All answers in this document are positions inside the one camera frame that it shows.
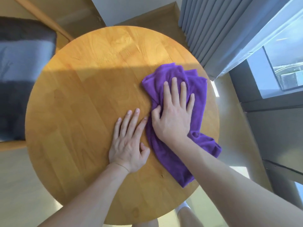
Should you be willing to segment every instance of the gray curtain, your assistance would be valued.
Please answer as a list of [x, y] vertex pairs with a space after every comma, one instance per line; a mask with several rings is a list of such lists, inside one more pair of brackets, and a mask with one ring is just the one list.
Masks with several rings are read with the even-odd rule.
[[179, 26], [214, 80], [234, 68], [229, 64], [244, 60], [237, 55], [289, 1], [182, 0]]

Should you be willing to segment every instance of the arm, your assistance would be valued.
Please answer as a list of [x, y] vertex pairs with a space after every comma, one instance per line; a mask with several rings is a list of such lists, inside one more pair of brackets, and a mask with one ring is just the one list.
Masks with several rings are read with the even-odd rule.
[[177, 80], [172, 92], [164, 84], [164, 110], [152, 112], [154, 130], [188, 167], [207, 193], [227, 224], [232, 226], [302, 226], [303, 211], [252, 180], [245, 178], [187, 137], [194, 105], [191, 95], [186, 108], [186, 86], [181, 83], [180, 98]]
[[68, 205], [46, 219], [39, 225], [40, 227], [102, 226], [123, 180], [129, 173], [140, 169], [146, 163], [150, 153], [150, 149], [140, 143], [147, 118], [144, 118], [135, 129], [139, 113], [140, 110], [136, 109], [130, 121], [131, 111], [128, 111], [122, 125], [121, 118], [116, 122], [113, 142], [109, 150], [110, 164], [102, 174]]

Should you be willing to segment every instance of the purple cloth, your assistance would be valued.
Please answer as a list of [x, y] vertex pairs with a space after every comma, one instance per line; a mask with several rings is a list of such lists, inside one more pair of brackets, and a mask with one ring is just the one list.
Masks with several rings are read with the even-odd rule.
[[[159, 66], [153, 74], [146, 76], [144, 80], [142, 80], [142, 85], [151, 97], [151, 109], [154, 110], [158, 105], [161, 105], [161, 108], [163, 109], [163, 84], [165, 81], [168, 81], [169, 86], [171, 87], [173, 77], [177, 77], [179, 94], [181, 82], [184, 81], [186, 83], [187, 103], [190, 94], [195, 94], [195, 105], [192, 111], [188, 137], [217, 158], [222, 151], [221, 147], [213, 138], [200, 133], [206, 104], [207, 80], [203, 77], [199, 77], [196, 69], [184, 71], [182, 66], [177, 66], [175, 63], [164, 64]], [[151, 116], [146, 125], [146, 135], [157, 158], [174, 179], [176, 179], [180, 186], [184, 188], [188, 183], [194, 180], [193, 175], [179, 157], [176, 156], [164, 142], [157, 138], [152, 127]]]

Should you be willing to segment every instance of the round wooden table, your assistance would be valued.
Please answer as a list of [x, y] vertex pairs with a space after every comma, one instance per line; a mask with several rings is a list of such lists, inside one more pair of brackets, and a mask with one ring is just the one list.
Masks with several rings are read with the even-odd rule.
[[[29, 98], [25, 134], [37, 176], [62, 205], [85, 190], [108, 165], [114, 124], [127, 110], [151, 102], [143, 78], [175, 62], [185, 70], [199, 62], [182, 45], [153, 30], [113, 26], [87, 33], [67, 44], [49, 61]], [[219, 114], [208, 80], [201, 131], [218, 141]], [[141, 141], [148, 145], [145, 134]], [[153, 151], [147, 163], [127, 176], [105, 224], [127, 225], [160, 217], [185, 201], [198, 187], [184, 189], [159, 163]]]

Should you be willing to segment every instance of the chair cushion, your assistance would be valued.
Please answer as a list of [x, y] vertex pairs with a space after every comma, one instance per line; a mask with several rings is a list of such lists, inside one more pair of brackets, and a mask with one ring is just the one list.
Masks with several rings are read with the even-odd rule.
[[56, 39], [39, 21], [0, 17], [0, 141], [25, 140], [28, 98]]

